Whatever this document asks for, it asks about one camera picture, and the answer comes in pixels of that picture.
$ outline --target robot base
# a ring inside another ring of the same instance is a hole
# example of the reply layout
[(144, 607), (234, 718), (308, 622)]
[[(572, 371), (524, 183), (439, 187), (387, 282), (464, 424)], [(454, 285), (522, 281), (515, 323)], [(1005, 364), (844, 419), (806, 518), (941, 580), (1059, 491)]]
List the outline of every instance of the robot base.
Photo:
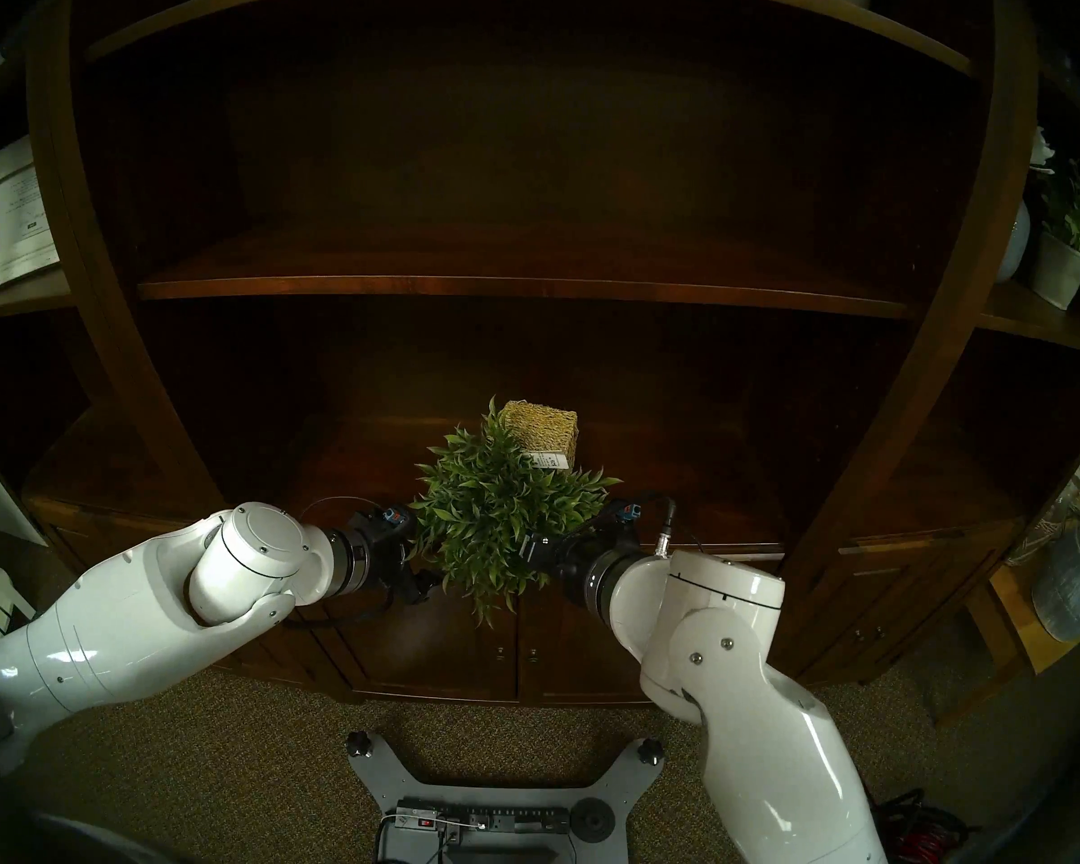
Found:
[[(629, 812), (664, 768), (656, 740), (633, 741), (592, 786), (503, 789), (421, 783), (379, 734), (353, 732), (352, 771), (388, 815), (381, 861), (626, 864)], [(437, 823), (456, 821), (456, 823)]]

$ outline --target artificial plant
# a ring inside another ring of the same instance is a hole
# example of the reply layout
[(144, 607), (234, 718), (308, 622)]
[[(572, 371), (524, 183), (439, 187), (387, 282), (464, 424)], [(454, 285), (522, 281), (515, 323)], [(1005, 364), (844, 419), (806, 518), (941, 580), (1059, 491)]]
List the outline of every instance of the artificial plant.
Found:
[(501, 594), (515, 609), (515, 594), (529, 582), (549, 580), (521, 556), (525, 537), (578, 527), (599, 512), (606, 487), (620, 481), (602, 470), (538, 468), (504, 426), (495, 400), (480, 434), (457, 428), (445, 442), (429, 448), (437, 456), (435, 464), (417, 464), (429, 490), (410, 504), (419, 525), (408, 556), (438, 562), (445, 589), (460, 584), (483, 622)]
[(1080, 166), (1074, 159), (1066, 167), (1042, 175), (1042, 198), (1048, 206), (1043, 227), (1053, 238), (1080, 253)]

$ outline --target black knob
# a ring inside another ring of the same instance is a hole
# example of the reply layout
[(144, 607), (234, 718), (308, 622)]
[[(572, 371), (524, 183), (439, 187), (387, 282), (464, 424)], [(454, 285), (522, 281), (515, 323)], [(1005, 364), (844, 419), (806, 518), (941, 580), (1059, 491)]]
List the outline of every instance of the black knob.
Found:
[(366, 730), (353, 730), (345, 740), (345, 748), (352, 758), (356, 756), (367, 756), (372, 752), (372, 737)]
[(664, 760), (663, 744), (650, 737), (639, 745), (635, 754), (640, 757), (640, 761), (645, 765), (659, 765)]

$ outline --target green leaf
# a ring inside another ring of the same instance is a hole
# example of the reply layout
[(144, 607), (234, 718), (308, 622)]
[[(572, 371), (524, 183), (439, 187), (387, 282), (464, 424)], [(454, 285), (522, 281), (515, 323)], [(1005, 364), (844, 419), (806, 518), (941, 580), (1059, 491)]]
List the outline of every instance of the green leaf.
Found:
[(515, 608), (516, 594), (551, 580), (521, 557), (525, 532), (564, 532), (594, 516), (610, 483), (602, 471), (537, 468), (495, 411), (495, 400), (481, 432), (457, 428), (444, 442), (447, 448), (431, 448), (435, 463), (418, 465), (427, 490), (413, 505), (420, 512), (413, 551), (436, 562), (445, 588), (455, 583), (472, 598), (476, 620), (490, 622), (499, 596)]

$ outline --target woven basket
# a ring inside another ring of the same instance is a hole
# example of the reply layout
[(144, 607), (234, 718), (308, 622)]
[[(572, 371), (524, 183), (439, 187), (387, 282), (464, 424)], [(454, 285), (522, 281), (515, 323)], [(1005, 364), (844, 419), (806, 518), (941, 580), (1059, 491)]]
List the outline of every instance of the woven basket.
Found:
[(532, 405), (517, 400), (504, 405), (501, 413), (507, 427), (525, 451), (562, 451), (567, 467), (576, 467), (575, 411), (561, 411), (558, 407)]

